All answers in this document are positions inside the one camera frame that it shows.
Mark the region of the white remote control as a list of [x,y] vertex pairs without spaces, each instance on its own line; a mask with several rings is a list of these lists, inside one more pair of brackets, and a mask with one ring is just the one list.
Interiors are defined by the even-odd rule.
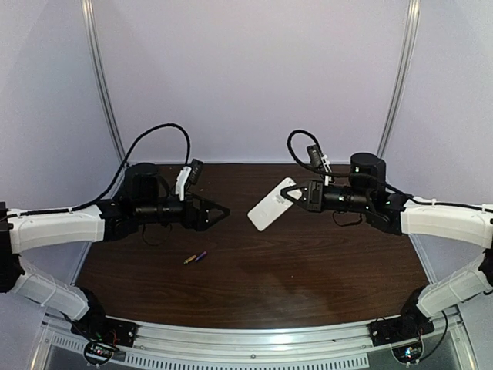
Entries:
[[259,232],[266,230],[293,206],[293,202],[283,197],[280,191],[295,185],[291,177],[284,178],[247,213],[248,219]]

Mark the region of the gold AAA battery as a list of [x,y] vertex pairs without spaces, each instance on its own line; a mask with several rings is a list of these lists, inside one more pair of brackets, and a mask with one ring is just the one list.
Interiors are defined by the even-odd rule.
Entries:
[[193,255],[193,256],[190,256],[188,257],[187,259],[185,259],[185,261],[183,262],[184,265],[188,265],[190,264],[191,262],[194,262],[196,260],[197,256],[196,255]]

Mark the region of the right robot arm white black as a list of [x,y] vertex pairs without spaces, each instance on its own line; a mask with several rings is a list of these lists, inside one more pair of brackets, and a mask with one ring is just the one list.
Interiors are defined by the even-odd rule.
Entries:
[[483,248],[472,262],[441,281],[415,290],[401,309],[416,327],[458,302],[492,292],[492,209],[490,206],[418,200],[385,181],[386,163],[371,153],[350,158],[347,185],[310,180],[280,194],[298,207],[320,213],[359,214],[372,227],[393,235],[443,237]]

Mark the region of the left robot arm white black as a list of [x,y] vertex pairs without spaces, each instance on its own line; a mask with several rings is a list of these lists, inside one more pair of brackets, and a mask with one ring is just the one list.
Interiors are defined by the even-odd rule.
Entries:
[[22,261],[22,252],[71,242],[118,241],[148,224],[205,231],[228,217],[230,210],[188,191],[202,168],[202,162],[194,160],[170,187],[157,165],[138,163],[126,169],[113,198],[88,206],[22,211],[2,205],[1,291],[53,308],[82,333],[101,337],[109,330],[109,321],[96,296]]

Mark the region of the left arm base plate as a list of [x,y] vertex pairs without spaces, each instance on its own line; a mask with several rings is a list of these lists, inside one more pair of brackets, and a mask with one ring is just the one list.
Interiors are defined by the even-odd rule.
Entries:
[[80,335],[91,341],[102,341],[106,344],[131,348],[136,339],[138,325],[135,322],[114,318],[103,318],[101,323],[89,321],[72,321],[71,333]]

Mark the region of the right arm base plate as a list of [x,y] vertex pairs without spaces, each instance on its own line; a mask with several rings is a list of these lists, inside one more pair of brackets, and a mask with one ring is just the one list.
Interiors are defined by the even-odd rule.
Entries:
[[431,321],[416,323],[412,318],[402,316],[378,318],[367,327],[374,347],[419,339],[422,335],[434,331],[434,325]]

